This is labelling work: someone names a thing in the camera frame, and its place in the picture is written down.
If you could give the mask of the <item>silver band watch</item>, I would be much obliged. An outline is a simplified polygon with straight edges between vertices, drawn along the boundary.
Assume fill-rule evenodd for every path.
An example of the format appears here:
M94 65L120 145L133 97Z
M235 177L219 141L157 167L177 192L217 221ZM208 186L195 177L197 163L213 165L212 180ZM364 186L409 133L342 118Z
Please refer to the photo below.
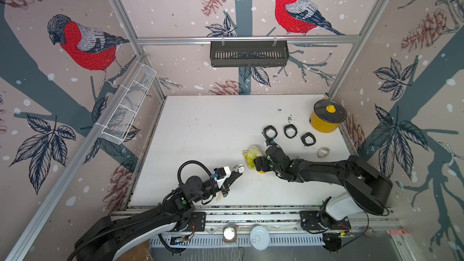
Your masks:
M244 171L245 171L245 166L244 166L243 164L236 165L236 166L233 168L233 172L234 172L234 173L243 174Z

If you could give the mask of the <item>yellow green frog towel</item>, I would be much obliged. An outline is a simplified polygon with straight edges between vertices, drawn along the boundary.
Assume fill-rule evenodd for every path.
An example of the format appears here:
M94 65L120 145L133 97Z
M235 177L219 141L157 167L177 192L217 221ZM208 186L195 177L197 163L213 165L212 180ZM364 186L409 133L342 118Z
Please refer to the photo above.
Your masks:
M259 172L260 174L265 174L261 169L256 168L255 160L262 160L265 157L265 154L262 152L259 146L252 145L247 150L242 151L242 155L245 158L247 166Z

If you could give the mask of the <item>black digital watch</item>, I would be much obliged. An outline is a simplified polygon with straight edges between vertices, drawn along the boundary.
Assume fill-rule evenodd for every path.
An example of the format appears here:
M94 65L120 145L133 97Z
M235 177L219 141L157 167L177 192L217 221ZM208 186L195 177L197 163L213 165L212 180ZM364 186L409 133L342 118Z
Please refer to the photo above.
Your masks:
M293 124L288 124L283 129L284 135L288 139L293 139L297 136L298 130Z
M310 132L303 134L300 139L305 147L313 146L317 142L316 137Z
M278 131L274 126L269 125L263 129L262 134L266 140L273 140L278 136Z

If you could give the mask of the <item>cream strap analog watch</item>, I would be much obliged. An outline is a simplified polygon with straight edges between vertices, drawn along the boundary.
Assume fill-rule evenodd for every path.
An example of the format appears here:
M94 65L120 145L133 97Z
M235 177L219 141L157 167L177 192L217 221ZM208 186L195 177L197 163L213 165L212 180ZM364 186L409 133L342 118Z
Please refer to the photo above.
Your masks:
M328 147L321 147L317 151L317 156L321 159L326 158L330 154L330 149Z

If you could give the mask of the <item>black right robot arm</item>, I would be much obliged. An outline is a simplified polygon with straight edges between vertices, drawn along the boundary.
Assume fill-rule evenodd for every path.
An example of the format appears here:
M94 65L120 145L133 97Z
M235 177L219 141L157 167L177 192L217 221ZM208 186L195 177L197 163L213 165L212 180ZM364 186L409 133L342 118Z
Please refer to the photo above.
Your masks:
M310 233L349 230L348 216L360 212L385 216L393 184L383 173L358 156L335 162L290 159L275 142L265 155L254 160L257 171L274 172L287 182L325 182L342 186L345 192L323 201L315 216L303 216L301 226Z

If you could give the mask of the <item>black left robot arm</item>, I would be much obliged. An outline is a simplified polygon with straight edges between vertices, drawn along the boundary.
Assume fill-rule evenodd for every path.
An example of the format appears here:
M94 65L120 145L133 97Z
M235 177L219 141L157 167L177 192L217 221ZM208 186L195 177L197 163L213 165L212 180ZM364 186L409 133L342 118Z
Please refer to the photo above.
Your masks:
M208 175L182 180L182 170L189 164L202 168ZM209 204L216 195L226 197L230 186L243 175L245 166L220 167L210 171L203 163L190 160L177 171L178 187L153 209L113 221L110 216L99 219L74 245L69 261L114 261L125 252L153 236L188 226L195 203Z

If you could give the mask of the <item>glass spice jar silver lid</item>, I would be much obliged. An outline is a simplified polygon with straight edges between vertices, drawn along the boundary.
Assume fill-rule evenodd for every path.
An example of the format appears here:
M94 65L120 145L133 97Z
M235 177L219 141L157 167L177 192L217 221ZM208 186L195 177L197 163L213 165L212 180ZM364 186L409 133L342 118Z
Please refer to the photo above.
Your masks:
M236 226L226 226L223 229L223 241L225 243L235 243L238 240L238 233Z

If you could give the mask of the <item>yellow pot with glass lid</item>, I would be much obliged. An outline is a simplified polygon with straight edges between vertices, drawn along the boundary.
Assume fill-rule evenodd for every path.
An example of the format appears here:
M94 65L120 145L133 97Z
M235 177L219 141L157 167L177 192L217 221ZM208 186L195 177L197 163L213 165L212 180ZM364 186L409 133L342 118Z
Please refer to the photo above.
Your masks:
M329 99L321 99L314 104L309 122L312 127L322 133L334 132L347 117L341 104Z

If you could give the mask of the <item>white mesh wall shelf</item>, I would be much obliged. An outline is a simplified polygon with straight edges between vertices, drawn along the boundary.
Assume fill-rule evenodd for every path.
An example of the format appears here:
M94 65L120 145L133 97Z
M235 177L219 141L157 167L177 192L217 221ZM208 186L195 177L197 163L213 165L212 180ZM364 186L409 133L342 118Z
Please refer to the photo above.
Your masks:
M123 96L104 125L100 138L115 145L129 141L129 132L133 122L156 75L155 70L140 63L134 79L128 87L123 87Z

